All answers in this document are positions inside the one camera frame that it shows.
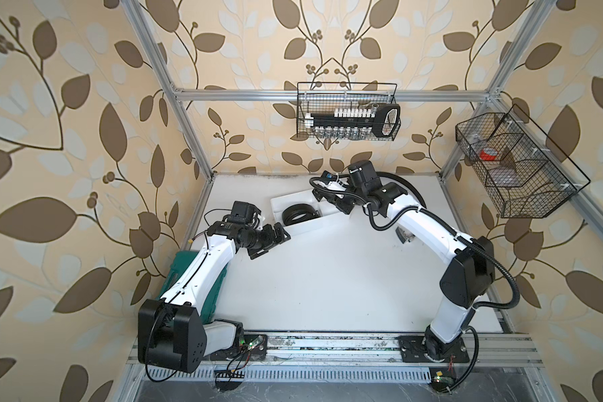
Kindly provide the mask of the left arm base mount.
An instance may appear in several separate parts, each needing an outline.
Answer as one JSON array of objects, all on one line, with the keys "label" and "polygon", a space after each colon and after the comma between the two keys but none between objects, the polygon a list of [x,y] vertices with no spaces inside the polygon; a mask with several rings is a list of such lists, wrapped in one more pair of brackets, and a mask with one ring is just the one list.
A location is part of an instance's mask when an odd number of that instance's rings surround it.
[{"label": "left arm base mount", "polygon": [[229,362],[233,358],[251,355],[250,360],[263,361],[268,350],[268,336],[265,334],[239,334],[229,348],[218,350],[203,358],[204,361]]}]

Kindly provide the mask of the white divided storage tray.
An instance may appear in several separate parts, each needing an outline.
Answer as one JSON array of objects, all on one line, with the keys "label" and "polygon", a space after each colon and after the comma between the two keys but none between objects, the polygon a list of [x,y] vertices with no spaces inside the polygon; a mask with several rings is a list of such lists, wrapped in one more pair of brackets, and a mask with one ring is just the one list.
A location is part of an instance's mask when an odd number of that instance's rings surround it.
[{"label": "white divided storage tray", "polygon": [[[321,217],[292,226],[284,226],[281,220],[281,214],[287,207],[293,204],[311,204],[314,209],[317,209],[320,212]],[[271,199],[271,209],[275,221],[280,223],[291,236],[299,236],[317,230],[330,229],[341,224],[346,224],[349,220],[349,217],[346,214],[339,211],[325,199],[318,201],[311,190],[304,190],[273,198]]]}]

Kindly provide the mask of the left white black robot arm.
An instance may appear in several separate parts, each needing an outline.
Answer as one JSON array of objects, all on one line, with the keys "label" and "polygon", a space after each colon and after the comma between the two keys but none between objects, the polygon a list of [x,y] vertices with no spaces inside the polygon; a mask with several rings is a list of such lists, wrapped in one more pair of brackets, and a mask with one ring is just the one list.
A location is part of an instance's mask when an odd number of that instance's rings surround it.
[{"label": "left white black robot arm", "polygon": [[241,323],[206,323],[204,304],[237,251],[245,250],[254,260],[289,241],[290,234],[280,223],[266,224],[254,204],[236,201],[229,214],[202,236],[202,249],[180,278],[159,298],[140,307],[137,358],[146,368],[190,374],[211,354],[241,357],[263,342],[262,338],[246,342]]}]

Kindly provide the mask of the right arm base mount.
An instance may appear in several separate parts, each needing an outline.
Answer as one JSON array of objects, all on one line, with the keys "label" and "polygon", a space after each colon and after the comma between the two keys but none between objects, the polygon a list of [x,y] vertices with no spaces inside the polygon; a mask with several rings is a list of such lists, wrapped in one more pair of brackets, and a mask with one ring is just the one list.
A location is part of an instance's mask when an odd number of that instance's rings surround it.
[{"label": "right arm base mount", "polygon": [[405,335],[397,338],[404,363],[469,363],[467,347],[461,336],[451,343],[425,335]]}]

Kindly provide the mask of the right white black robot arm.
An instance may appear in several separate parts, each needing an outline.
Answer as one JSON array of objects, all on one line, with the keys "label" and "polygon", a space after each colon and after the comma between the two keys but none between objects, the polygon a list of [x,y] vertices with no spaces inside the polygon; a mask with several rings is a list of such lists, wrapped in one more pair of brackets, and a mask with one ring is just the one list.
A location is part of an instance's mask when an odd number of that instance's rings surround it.
[{"label": "right white black robot arm", "polygon": [[427,208],[408,180],[378,171],[370,161],[351,164],[346,174],[323,172],[309,180],[314,196],[340,212],[360,206],[371,227],[384,232],[397,226],[428,246],[445,263],[440,280],[442,302],[425,330],[433,358],[470,328],[480,308],[515,308],[521,293],[515,278],[494,256],[490,239],[474,238],[447,224]]}]

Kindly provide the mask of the black belt front loop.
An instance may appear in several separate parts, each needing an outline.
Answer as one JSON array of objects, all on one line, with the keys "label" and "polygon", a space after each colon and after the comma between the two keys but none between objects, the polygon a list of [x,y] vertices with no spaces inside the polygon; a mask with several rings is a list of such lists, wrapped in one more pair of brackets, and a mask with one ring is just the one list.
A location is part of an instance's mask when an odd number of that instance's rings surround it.
[{"label": "black belt front loop", "polygon": [[293,204],[287,207],[281,214],[284,226],[292,226],[321,217],[320,212],[311,204]]}]

